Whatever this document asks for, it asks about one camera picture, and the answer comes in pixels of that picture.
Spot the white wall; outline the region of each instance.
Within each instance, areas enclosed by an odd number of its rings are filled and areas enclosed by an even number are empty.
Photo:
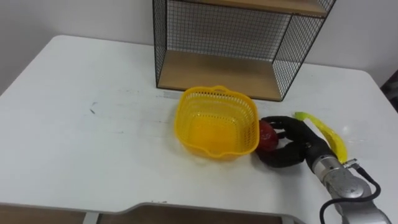
[[[362,69],[383,84],[398,69],[397,9],[397,0],[337,0],[307,62]],[[0,1],[0,94],[58,34],[152,44],[152,1]]]

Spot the black metal frame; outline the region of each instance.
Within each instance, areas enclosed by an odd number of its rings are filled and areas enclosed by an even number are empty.
[[[283,100],[336,0],[324,17],[198,1],[152,0],[156,85],[167,50],[250,58],[272,62]]]

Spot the yellow basket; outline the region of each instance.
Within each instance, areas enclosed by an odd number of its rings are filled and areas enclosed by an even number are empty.
[[[194,87],[178,104],[174,131],[192,153],[232,160],[249,154],[259,144],[259,122],[254,102],[223,86]]]

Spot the red fruit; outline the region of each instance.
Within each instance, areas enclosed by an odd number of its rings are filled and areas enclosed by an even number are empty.
[[[273,151],[278,146],[278,135],[266,121],[260,121],[260,142],[257,150]]]

